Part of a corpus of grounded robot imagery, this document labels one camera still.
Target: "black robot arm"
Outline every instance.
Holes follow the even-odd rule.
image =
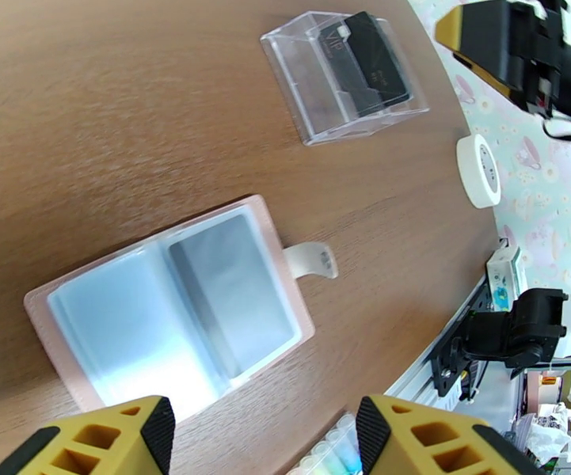
[[[522,293],[510,312],[469,309],[430,354],[439,396],[447,395],[475,360],[501,361],[516,373],[537,363],[549,363],[558,341],[567,334],[562,325],[562,304],[568,298],[562,290],[534,288]]]
[[[490,0],[455,7],[436,26],[436,40],[454,57],[526,112],[547,121],[554,111],[571,122],[571,45],[565,42],[565,0],[538,0],[546,18],[523,2]]]

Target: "small box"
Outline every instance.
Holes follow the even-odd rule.
[[[428,111],[388,21],[307,12],[261,43],[304,144],[368,136]]]
[[[497,249],[487,262],[489,290],[495,311],[510,311],[514,301],[527,290],[525,268],[520,261],[520,248]]]

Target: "test tube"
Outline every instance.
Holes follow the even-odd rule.
[[[341,460],[349,473],[357,473],[362,469],[360,454],[358,450],[349,442],[347,434],[339,428],[334,428],[325,437],[333,448],[333,452]]]
[[[331,475],[349,475],[349,472],[327,442],[318,442],[311,449],[311,453],[322,460],[322,464]]]
[[[299,463],[308,475],[331,475],[316,455],[307,455]]]
[[[345,413],[336,424],[338,428],[347,433],[349,442],[357,449],[358,435],[356,434],[356,418],[353,413]]]

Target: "clear acrylic box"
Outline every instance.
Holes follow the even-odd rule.
[[[286,97],[294,123],[306,145],[371,135],[380,129],[428,111],[424,94],[411,71],[388,21],[377,19],[394,55],[394,62],[409,98],[389,105],[379,97],[371,113],[363,115],[345,87],[360,96],[375,95],[369,87],[347,43],[349,29],[345,19],[350,14],[306,12],[261,37],[276,79]],[[321,31],[336,25],[343,35],[338,41],[341,52],[341,77],[338,78],[319,41]]]

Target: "clear container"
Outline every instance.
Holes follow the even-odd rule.
[[[379,99],[377,91],[367,84],[349,47],[350,31],[345,24],[348,17],[350,15],[343,13],[307,12],[261,37],[294,124],[308,146],[368,136],[428,111],[417,78],[399,48],[389,22],[384,19],[377,19],[377,22],[391,47],[408,96],[398,97],[396,103]],[[341,44],[338,46],[341,51],[338,75],[327,58],[326,42],[319,40],[323,29],[334,25],[344,36],[333,41]],[[351,93],[345,90],[345,84]],[[369,109],[363,111],[361,106],[356,107],[354,92],[360,103],[370,104]]]
[[[362,462],[356,437],[356,418],[345,413],[288,475],[358,475]]]

